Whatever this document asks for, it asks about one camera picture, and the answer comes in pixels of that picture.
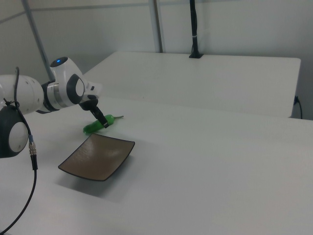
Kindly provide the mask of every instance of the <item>white table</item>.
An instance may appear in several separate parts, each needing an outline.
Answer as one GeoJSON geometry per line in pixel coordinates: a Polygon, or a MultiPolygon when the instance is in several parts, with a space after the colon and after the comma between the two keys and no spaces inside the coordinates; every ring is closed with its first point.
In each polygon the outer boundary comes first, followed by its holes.
{"type": "MultiPolygon", "coordinates": [[[[101,134],[136,142],[105,182],[57,168],[86,139],[89,112],[26,115],[38,185],[8,234],[312,234],[311,121],[110,97],[99,107],[125,115],[101,134]]],[[[28,150],[0,159],[0,177],[4,229],[30,193],[28,150]]]]}
{"type": "Polygon", "coordinates": [[[116,52],[85,77],[113,98],[287,118],[299,68],[295,58],[116,52]]]}

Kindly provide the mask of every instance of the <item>gray wall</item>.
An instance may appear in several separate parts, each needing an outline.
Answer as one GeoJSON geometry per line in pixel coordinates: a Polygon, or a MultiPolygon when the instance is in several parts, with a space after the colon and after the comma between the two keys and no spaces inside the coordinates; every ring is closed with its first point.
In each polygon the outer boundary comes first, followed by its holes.
{"type": "MultiPolygon", "coordinates": [[[[198,0],[199,49],[205,54],[301,59],[296,94],[313,119],[313,1],[198,0]]],[[[160,0],[164,52],[190,53],[188,0],[160,0]]],[[[299,117],[294,106],[293,117],[299,117]]]]}
{"type": "Polygon", "coordinates": [[[20,73],[48,80],[34,35],[20,0],[0,0],[0,74],[20,73]]]}
{"type": "MultiPolygon", "coordinates": [[[[190,53],[188,0],[28,0],[47,62],[69,56],[87,72],[114,51],[190,53]]],[[[313,1],[196,0],[200,51],[205,54],[297,57],[296,94],[313,119],[313,1]]],[[[0,1],[0,74],[48,80],[20,0],[0,1]]],[[[299,108],[293,109],[299,117],[299,108]]]]}

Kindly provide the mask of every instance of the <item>black cable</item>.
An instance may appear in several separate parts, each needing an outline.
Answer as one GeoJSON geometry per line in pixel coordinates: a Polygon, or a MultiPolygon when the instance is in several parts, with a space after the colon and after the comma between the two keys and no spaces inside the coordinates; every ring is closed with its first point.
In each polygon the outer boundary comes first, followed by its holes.
{"type": "Polygon", "coordinates": [[[25,126],[27,128],[28,135],[31,135],[31,131],[30,131],[29,125],[28,125],[26,119],[24,118],[24,115],[20,111],[20,103],[17,101],[17,90],[18,90],[18,83],[19,83],[19,76],[20,76],[20,69],[19,69],[19,67],[15,68],[15,74],[16,74],[15,87],[14,87],[14,103],[15,103],[15,107],[16,107],[16,110],[18,111],[22,121],[24,122],[24,124],[25,124],[25,126]]]}
{"type": "Polygon", "coordinates": [[[302,119],[302,106],[301,106],[299,97],[298,97],[298,96],[295,96],[295,97],[294,97],[294,101],[293,101],[293,105],[296,105],[297,103],[299,103],[299,106],[300,106],[300,115],[301,115],[301,119],[302,119]]]}
{"type": "Polygon", "coordinates": [[[299,106],[300,106],[300,114],[301,114],[301,119],[302,119],[302,107],[301,107],[301,103],[300,103],[299,99],[298,99],[298,103],[299,103],[299,106]]]}
{"type": "MultiPolygon", "coordinates": [[[[22,112],[20,111],[20,104],[19,102],[17,101],[17,89],[18,89],[18,82],[19,82],[19,76],[20,76],[20,69],[19,67],[16,67],[16,70],[15,70],[15,73],[16,73],[16,81],[15,81],[15,87],[14,87],[14,103],[15,103],[15,107],[19,113],[19,115],[21,116],[22,120],[23,120],[23,123],[25,124],[25,126],[27,127],[27,131],[28,131],[28,135],[29,135],[29,141],[31,143],[30,147],[33,147],[31,150],[31,152],[35,151],[35,144],[33,142],[33,137],[31,135],[31,131],[30,131],[30,128],[28,126],[28,123],[26,121],[26,119],[24,118],[22,112]]],[[[30,195],[28,197],[28,200],[23,208],[23,210],[21,211],[21,213],[18,215],[18,217],[16,217],[16,219],[5,229],[3,230],[0,235],[4,235],[10,228],[13,227],[13,225],[20,219],[20,217],[24,214],[26,208],[28,207],[28,204],[31,200],[31,198],[33,197],[33,194],[34,194],[34,191],[35,191],[35,187],[36,187],[36,182],[37,182],[37,155],[36,154],[31,154],[30,155],[30,158],[31,158],[31,163],[32,163],[32,167],[33,167],[33,170],[34,170],[34,183],[33,183],[33,188],[30,192],[30,195]]]]}
{"type": "Polygon", "coordinates": [[[26,210],[26,208],[27,208],[27,206],[28,206],[28,204],[29,204],[29,202],[30,202],[30,200],[31,200],[31,198],[32,198],[32,196],[33,196],[33,194],[34,194],[35,187],[36,187],[36,182],[37,182],[37,170],[35,169],[35,170],[34,170],[34,183],[33,183],[33,188],[32,188],[32,190],[31,190],[30,196],[29,196],[29,198],[28,198],[28,200],[27,200],[27,202],[26,202],[26,204],[25,204],[23,210],[22,210],[21,213],[18,215],[18,217],[16,217],[16,219],[12,222],[12,224],[10,224],[9,227],[7,227],[5,230],[3,230],[3,231],[0,233],[0,235],[4,235],[10,228],[13,227],[13,225],[14,225],[14,224],[20,219],[20,217],[23,215],[23,213],[25,212],[25,210],[26,210]]]}

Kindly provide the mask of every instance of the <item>cable connector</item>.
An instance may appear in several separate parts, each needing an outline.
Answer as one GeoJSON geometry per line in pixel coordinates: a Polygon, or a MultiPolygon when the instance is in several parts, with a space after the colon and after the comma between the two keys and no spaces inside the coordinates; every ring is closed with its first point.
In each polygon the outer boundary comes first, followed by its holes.
{"type": "Polygon", "coordinates": [[[293,100],[293,105],[296,105],[297,103],[299,103],[299,97],[295,96],[293,100]]]}
{"type": "Polygon", "coordinates": [[[37,154],[35,142],[29,142],[28,147],[29,147],[29,154],[30,155],[36,155],[37,154]]]}
{"type": "Polygon", "coordinates": [[[31,159],[31,165],[33,167],[33,170],[38,170],[38,165],[37,165],[37,155],[30,155],[30,159],[31,159]]]}

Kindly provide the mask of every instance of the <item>rectangular plate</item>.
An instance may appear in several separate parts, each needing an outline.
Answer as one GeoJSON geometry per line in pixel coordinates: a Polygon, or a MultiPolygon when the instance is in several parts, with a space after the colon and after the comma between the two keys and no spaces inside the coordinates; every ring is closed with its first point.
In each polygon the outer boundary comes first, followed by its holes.
{"type": "Polygon", "coordinates": [[[59,169],[88,180],[105,181],[126,160],[135,142],[91,134],[59,169]]]}

